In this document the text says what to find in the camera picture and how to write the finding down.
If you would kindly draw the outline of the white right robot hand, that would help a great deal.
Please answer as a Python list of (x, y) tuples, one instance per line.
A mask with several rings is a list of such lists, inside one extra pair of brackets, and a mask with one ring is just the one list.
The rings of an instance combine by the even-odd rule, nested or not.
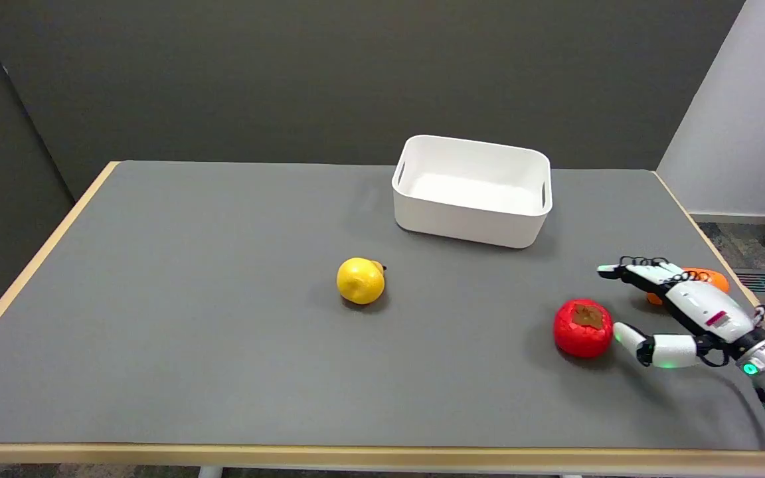
[(628, 323), (613, 324), (613, 336), (643, 366), (677, 368), (698, 362), (728, 365), (765, 341), (761, 326), (765, 306), (747, 313), (706, 277), (665, 258), (622, 256), (603, 264), (598, 275), (619, 279), (652, 293), (687, 334), (646, 334)]

